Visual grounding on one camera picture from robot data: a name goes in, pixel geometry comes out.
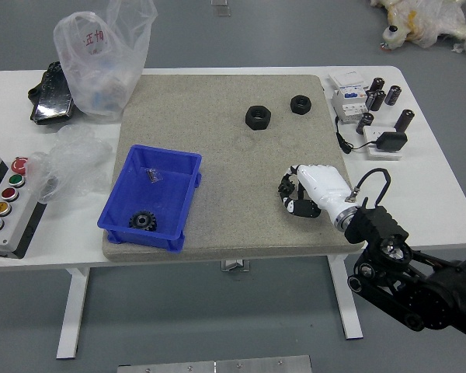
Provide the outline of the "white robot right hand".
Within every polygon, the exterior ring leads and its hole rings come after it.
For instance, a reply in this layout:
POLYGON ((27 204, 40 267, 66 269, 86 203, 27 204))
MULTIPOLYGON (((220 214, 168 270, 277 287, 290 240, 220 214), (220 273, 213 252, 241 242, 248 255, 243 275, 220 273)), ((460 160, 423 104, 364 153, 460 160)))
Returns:
POLYGON ((335 225, 357 209, 351 190, 333 166, 291 166, 283 176, 278 193, 287 211, 303 218, 329 214, 335 225))

